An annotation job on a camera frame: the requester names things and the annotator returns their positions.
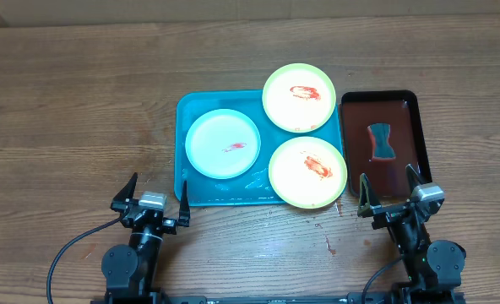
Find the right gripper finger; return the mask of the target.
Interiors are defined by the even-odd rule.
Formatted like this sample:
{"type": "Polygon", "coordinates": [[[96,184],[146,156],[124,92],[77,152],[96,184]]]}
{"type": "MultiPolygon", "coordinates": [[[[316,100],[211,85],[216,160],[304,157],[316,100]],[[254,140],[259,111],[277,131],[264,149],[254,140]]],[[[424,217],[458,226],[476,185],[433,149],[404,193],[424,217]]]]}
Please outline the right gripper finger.
{"type": "Polygon", "coordinates": [[[405,167],[405,172],[407,176],[407,181],[410,189],[410,196],[414,197],[414,190],[416,187],[420,185],[424,185],[427,181],[423,178],[423,176],[413,167],[412,164],[408,164],[405,167]]]}
{"type": "Polygon", "coordinates": [[[372,189],[372,184],[367,175],[362,173],[360,175],[359,210],[373,210],[380,207],[381,203],[372,189]]]}

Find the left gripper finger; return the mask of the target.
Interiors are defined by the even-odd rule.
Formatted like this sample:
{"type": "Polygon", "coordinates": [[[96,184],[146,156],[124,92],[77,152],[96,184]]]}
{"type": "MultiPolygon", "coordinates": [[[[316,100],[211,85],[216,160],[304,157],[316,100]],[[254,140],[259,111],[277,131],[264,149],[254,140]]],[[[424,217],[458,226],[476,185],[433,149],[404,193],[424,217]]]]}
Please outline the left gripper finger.
{"type": "Polygon", "coordinates": [[[182,184],[182,194],[180,199],[179,208],[179,221],[190,221],[190,207],[188,202],[188,182],[184,181],[182,184]]]}
{"type": "Polygon", "coordinates": [[[118,192],[112,202],[117,204],[126,203],[133,199],[134,191],[138,180],[138,173],[134,172],[128,183],[118,192]]]}

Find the light blue plate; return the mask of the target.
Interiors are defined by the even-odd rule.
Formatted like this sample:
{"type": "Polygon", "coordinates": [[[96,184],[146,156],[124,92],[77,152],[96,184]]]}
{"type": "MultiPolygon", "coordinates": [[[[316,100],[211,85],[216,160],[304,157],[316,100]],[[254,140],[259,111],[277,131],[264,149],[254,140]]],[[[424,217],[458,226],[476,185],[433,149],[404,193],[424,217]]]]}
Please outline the light blue plate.
{"type": "Polygon", "coordinates": [[[240,176],[257,160],[261,137],[255,123],[232,109],[209,111],[189,128],[185,150],[191,165],[214,179],[240,176]]]}

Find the yellow-green plate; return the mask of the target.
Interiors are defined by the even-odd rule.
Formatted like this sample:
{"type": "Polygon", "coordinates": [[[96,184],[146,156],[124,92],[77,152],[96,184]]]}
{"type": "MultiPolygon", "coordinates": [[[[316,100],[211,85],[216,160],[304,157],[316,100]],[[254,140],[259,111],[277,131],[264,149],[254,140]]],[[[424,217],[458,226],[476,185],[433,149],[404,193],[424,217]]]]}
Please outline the yellow-green plate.
{"type": "Polygon", "coordinates": [[[343,193],[347,166],[342,154],[329,142],[297,137],[281,144],[272,154],[269,181],[286,203],[301,209],[319,209],[343,193]]]}
{"type": "Polygon", "coordinates": [[[270,74],[264,84],[262,102],[274,125],[292,133],[308,133],[330,119],[336,92],[321,69],[306,63],[291,63],[270,74]]]}

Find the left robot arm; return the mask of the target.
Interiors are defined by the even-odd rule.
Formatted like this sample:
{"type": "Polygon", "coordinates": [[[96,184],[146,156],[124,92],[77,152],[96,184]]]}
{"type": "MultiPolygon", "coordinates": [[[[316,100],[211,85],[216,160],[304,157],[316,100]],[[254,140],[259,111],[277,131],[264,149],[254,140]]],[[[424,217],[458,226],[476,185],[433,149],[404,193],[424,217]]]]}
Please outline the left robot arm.
{"type": "Polygon", "coordinates": [[[102,258],[101,271],[106,278],[103,302],[166,304],[171,300],[160,288],[153,286],[160,248],[165,234],[175,235],[177,228],[190,226],[188,196],[180,199],[178,217],[164,216],[166,195],[145,192],[135,198],[138,175],[111,201],[111,210],[118,212],[117,221],[131,231],[127,244],[111,247],[102,258]]]}

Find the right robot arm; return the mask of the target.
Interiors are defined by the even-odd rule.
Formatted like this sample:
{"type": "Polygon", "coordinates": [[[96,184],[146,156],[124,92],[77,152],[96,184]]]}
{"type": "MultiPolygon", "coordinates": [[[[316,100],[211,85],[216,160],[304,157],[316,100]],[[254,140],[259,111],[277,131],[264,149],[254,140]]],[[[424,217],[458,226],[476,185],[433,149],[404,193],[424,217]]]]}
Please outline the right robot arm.
{"type": "Polygon", "coordinates": [[[413,166],[405,168],[410,197],[402,204],[382,206],[366,174],[360,175],[357,215],[373,218],[372,228],[385,228],[399,250],[399,257],[383,266],[351,298],[355,303],[464,303],[455,289],[461,285],[466,251],[456,242],[432,241],[425,223],[443,205],[445,192],[426,181],[413,166]],[[389,292],[371,295],[369,289],[381,274],[403,263],[408,280],[392,284],[389,292]]]}

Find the black tray with red water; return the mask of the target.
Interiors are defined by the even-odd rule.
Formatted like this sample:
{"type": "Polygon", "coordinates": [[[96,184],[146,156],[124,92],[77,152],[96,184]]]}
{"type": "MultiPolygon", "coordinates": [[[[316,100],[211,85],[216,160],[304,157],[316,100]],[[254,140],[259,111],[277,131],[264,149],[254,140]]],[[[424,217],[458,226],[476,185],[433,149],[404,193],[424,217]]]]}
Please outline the black tray with red water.
{"type": "Polygon", "coordinates": [[[349,189],[360,191],[365,173],[380,198],[410,196],[405,167],[413,167],[430,182],[432,174],[416,95],[409,90],[356,91],[340,100],[342,139],[348,167],[349,189]],[[367,127],[374,123],[391,127],[389,143],[396,158],[372,161],[372,144],[367,127]]]}

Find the teal plastic tray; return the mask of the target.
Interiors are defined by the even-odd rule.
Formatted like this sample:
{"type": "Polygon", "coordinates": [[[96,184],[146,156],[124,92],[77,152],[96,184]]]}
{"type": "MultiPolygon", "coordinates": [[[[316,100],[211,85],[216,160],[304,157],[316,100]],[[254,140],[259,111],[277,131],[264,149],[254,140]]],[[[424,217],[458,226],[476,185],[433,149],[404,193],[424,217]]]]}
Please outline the teal plastic tray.
{"type": "Polygon", "coordinates": [[[308,133],[292,133],[269,120],[260,90],[194,92],[185,95],[177,104],[174,192],[177,198],[181,198],[182,184],[187,181],[187,197],[192,207],[285,203],[270,184],[269,162],[281,144],[303,136],[323,139],[342,154],[338,108],[335,107],[332,116],[322,127],[308,133]],[[245,114],[255,123],[261,137],[261,148],[254,164],[240,176],[229,179],[214,179],[199,173],[191,165],[185,150],[185,140],[191,125],[203,114],[218,109],[232,109],[245,114]]]}

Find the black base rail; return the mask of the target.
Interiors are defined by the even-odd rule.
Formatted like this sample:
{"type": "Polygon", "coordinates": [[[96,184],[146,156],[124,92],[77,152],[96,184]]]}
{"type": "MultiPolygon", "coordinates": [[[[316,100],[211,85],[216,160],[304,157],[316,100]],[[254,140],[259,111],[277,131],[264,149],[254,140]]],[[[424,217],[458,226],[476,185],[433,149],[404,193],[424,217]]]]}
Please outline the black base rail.
{"type": "MultiPolygon", "coordinates": [[[[105,301],[104,298],[94,299],[90,304],[103,303],[173,303],[173,304],[360,304],[362,296],[360,292],[351,292],[344,296],[296,296],[296,297],[224,297],[207,298],[205,296],[168,296],[168,300],[156,300],[153,296],[149,299],[126,299],[117,301],[105,301]]],[[[403,303],[389,292],[370,292],[365,296],[366,304],[393,304],[403,303]]],[[[455,293],[454,297],[437,296],[432,298],[424,294],[414,295],[410,303],[459,303],[465,304],[464,294],[455,293]]]]}

